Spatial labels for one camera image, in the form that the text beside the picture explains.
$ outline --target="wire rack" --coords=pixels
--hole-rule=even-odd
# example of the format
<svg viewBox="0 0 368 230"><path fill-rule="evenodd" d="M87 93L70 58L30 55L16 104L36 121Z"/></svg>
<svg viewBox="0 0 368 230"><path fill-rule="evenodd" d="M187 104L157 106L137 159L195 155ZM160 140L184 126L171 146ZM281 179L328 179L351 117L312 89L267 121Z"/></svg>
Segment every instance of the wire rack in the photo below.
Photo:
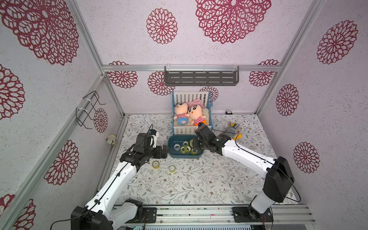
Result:
<svg viewBox="0 0 368 230"><path fill-rule="evenodd" d="M87 128L85 125L84 125L84 122L86 121L86 119L87 118L89 118L90 120L94 120L94 119L92 119L90 116L89 116L89 114L91 113L91 111L92 110L94 110L95 112L96 112L96 108L95 108L95 105L96 105L96 103L98 102L100 105L106 105L106 103L105 104L101 104L100 103L100 101L99 101L99 98L100 98L100 96L98 95L98 93L96 92L96 91L92 91L92 92L90 92L89 94L87 94L86 96L84 96L83 97L83 99L85 99L85 100L88 100L88 104L86 105L86 107L85 108L76 108L75 109L75 120L76 120L76 122L78 123L78 125L79 126L84 126L86 129L92 129L92 128ZM92 105L92 108L88 111L87 110L87 107L88 107L88 105ZM84 115L84 114L86 114L87 116L84 118L84 120L83 119L81 119L81 117Z"/></svg>

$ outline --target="stuffed doll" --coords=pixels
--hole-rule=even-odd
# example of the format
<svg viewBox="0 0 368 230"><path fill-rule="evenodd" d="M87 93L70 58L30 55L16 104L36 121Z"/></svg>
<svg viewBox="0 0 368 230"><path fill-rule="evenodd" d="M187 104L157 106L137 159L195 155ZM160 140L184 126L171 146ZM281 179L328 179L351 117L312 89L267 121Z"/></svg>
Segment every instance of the stuffed doll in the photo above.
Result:
<svg viewBox="0 0 368 230"><path fill-rule="evenodd" d="M195 125L195 126L198 126L198 124L200 122L203 122L205 123L205 125L207 124L206 123L206 116L203 115L202 113L202 108L200 105L193 105L189 110L188 110L188 113L189 113L189 116L190 118L192 118L192 122L191 124L192 125Z"/></svg>
<svg viewBox="0 0 368 230"><path fill-rule="evenodd" d="M175 113L174 120L177 120L179 125L185 125L186 123L188 123L189 117L189 114L187 112L188 112L188 104L180 102L174 108Z"/></svg>

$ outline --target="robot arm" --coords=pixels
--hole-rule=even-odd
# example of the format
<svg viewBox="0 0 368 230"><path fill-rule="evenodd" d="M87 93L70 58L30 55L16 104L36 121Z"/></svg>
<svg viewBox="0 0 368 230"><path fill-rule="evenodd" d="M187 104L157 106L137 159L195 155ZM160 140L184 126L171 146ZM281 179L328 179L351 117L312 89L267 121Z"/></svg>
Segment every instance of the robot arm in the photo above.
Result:
<svg viewBox="0 0 368 230"><path fill-rule="evenodd" d="M220 155L239 161L265 178L265 184L251 204L248 206L248 216L251 220L258 220L266 210L275 202L283 202L291 183L294 183L287 160L283 157L277 159L256 153L225 134L216 136L205 125L198 125L195 133L198 139L194 140L194 149L208 149Z"/></svg>
<svg viewBox="0 0 368 230"><path fill-rule="evenodd" d="M84 206L77 206L71 214L71 230L116 230L129 220L142 217L142 202L128 199L118 209L112 210L123 187L149 159L167 158L167 146L156 146L157 132L140 133L120 158L120 163L102 189Z"/></svg>

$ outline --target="striped shirt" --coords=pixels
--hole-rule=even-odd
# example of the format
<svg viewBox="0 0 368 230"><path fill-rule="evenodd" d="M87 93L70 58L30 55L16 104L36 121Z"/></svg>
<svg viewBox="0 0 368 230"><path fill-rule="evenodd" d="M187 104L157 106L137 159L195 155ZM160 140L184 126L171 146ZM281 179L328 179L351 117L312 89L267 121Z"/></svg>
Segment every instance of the striped shirt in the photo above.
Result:
<svg viewBox="0 0 368 230"><path fill-rule="evenodd" d="M205 120L206 119L204 119L203 117L199 117L199 118L197 118L197 119L194 120L194 125L196 125L196 124L198 124L198 123L200 123L202 121L205 121Z"/></svg>
<svg viewBox="0 0 368 230"><path fill-rule="evenodd" d="M177 118L187 117L186 113L181 113L176 116Z"/></svg>

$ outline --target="red mandala pattern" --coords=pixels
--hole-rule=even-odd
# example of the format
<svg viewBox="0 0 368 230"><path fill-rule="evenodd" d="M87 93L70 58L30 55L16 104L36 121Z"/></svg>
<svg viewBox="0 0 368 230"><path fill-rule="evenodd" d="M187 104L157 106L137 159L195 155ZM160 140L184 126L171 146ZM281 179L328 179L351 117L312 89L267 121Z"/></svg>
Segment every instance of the red mandala pattern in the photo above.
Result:
<svg viewBox="0 0 368 230"><path fill-rule="evenodd" d="M294 149L294 161L305 173L313 173L319 167L319 154L313 145L301 142Z"/></svg>
<svg viewBox="0 0 368 230"><path fill-rule="evenodd" d="M213 87L213 86L203 87L199 91L201 91L201 92L210 91L211 92L211 98L212 98L212 101L213 102L216 101L217 97L219 96L219 91L215 87Z"/></svg>
<svg viewBox="0 0 368 230"><path fill-rule="evenodd" d="M14 198L15 195L7 194L0 198L0 216L8 206L8 204L11 202L11 200Z"/></svg>
<svg viewBox="0 0 368 230"><path fill-rule="evenodd" d="M107 129L107 114L103 108L98 108L93 116L93 123L98 132L105 132Z"/></svg>
<svg viewBox="0 0 368 230"><path fill-rule="evenodd" d="M268 59L266 61L259 63L259 65L277 65L277 64L279 64L279 61L274 59ZM251 74L249 75L249 82L257 87L267 85L270 82L273 73L274 72L272 71L252 71Z"/></svg>
<svg viewBox="0 0 368 230"><path fill-rule="evenodd" d="M71 140L64 147L47 171L44 179L48 184L62 185L67 182L78 167L79 152Z"/></svg>
<svg viewBox="0 0 368 230"><path fill-rule="evenodd" d="M0 64L0 120L10 118L23 108L24 94L18 77Z"/></svg>
<svg viewBox="0 0 368 230"><path fill-rule="evenodd" d="M319 42L317 58L323 64L331 64L342 59L354 46L357 39L357 25L346 20L331 27Z"/></svg>
<svg viewBox="0 0 368 230"><path fill-rule="evenodd" d="M171 42L178 31L175 17L163 8L152 10L146 22L149 36L159 44Z"/></svg>
<svg viewBox="0 0 368 230"><path fill-rule="evenodd" d="M284 85L276 98L276 108L283 116L292 114L299 103L299 92L292 84Z"/></svg>
<svg viewBox="0 0 368 230"><path fill-rule="evenodd" d="M234 43L263 21L271 0L196 0L196 16L205 36L214 42Z"/></svg>
<svg viewBox="0 0 368 230"><path fill-rule="evenodd" d="M36 217L36 205L33 199L28 201L28 205L23 209L22 214L18 217L13 227L14 230L29 230L33 227L33 221Z"/></svg>
<svg viewBox="0 0 368 230"><path fill-rule="evenodd" d="M148 77L148 87L157 95L169 95L175 89L175 86L165 85L165 72L156 71Z"/></svg>
<svg viewBox="0 0 368 230"><path fill-rule="evenodd" d="M3 24L37 58L64 65L77 56L78 32L62 0L2 0Z"/></svg>
<svg viewBox="0 0 368 230"><path fill-rule="evenodd" d="M110 65L128 65L123 61L113 61ZM137 72L135 71L114 71L107 72L107 75L112 83L121 88L131 88L137 84Z"/></svg>

